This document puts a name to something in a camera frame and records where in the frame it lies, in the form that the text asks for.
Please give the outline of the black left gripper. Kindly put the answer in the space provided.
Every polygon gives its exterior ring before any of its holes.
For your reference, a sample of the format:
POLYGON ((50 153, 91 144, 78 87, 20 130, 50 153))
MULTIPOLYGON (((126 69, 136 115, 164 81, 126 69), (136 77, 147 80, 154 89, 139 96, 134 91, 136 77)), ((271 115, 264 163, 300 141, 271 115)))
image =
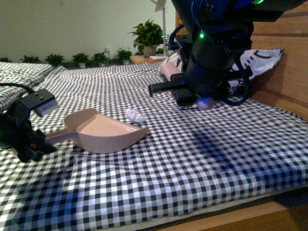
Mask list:
POLYGON ((31 103, 26 99, 17 100, 6 113, 0 114, 0 148, 14 149, 23 163, 39 162, 46 154, 57 151, 57 148, 46 142, 46 135, 41 130, 33 130, 29 120, 32 110, 38 109, 40 117, 57 108, 57 101, 52 99, 43 105, 31 103))

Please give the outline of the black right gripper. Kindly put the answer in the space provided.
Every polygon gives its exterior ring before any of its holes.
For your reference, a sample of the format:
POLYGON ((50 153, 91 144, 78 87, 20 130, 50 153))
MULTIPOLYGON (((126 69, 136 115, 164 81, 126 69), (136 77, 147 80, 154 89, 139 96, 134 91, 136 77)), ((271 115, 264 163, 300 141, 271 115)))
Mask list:
POLYGON ((172 74, 170 81, 167 79, 161 83, 148 86, 149 95, 170 91, 178 106, 187 107, 196 103, 198 84, 196 79, 186 77, 183 73, 172 74))

